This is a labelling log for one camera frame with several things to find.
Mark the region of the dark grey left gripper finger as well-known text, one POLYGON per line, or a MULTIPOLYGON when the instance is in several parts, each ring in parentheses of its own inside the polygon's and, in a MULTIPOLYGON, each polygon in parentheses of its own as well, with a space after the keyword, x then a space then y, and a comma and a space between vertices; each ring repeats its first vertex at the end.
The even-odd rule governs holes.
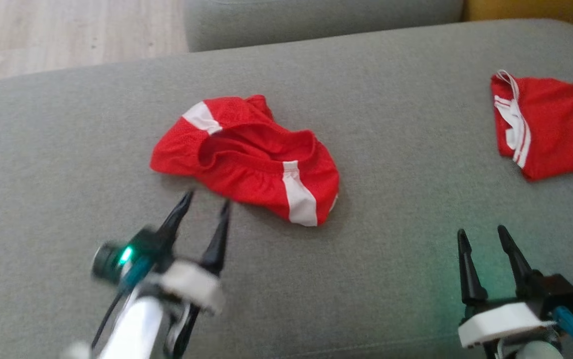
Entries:
POLYGON ((201 268, 215 276, 220 276, 224 268, 230 217, 231 200, 227 199, 220 210, 216 231, 199 262, 201 268))
POLYGON ((191 206, 192 198, 193 192, 184 193, 182 199, 173 207, 166 220, 157 229, 157 238, 166 250, 172 250, 177 239, 179 226, 191 206))

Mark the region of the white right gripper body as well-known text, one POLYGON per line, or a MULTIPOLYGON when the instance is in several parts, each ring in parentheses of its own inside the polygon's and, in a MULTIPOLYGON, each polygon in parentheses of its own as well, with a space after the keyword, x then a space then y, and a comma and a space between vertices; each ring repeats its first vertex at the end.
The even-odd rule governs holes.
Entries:
POLYGON ((510 343, 556 343, 554 327, 553 322, 542 320, 525 302, 500 304, 491 309, 466 305, 459 325, 460 346, 469 349, 501 339, 510 343))

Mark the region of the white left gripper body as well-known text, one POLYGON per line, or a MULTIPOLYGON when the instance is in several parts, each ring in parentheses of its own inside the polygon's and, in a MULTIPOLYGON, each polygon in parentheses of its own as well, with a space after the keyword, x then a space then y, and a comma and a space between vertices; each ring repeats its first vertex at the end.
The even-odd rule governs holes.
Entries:
POLYGON ((225 296, 220 278, 196 263, 175 261, 154 282, 163 293, 186 300, 214 315, 221 314, 224 309, 225 296))

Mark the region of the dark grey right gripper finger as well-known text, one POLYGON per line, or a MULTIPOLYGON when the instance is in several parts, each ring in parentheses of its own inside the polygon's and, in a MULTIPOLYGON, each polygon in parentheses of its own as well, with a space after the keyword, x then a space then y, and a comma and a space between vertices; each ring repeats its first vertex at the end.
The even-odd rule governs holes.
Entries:
POLYGON ((464 229, 457 232, 459 251, 460 293, 464 305, 476 305, 488 298, 486 289, 481 285, 472 259, 472 248, 464 229))
POLYGON ((510 261, 514 281, 516 282, 517 298, 532 298, 535 293, 533 284, 536 283, 539 272, 530 267, 530 264, 525 259, 523 253, 505 226, 498 225, 498 235, 500 237, 501 247, 505 254, 508 255, 510 261))

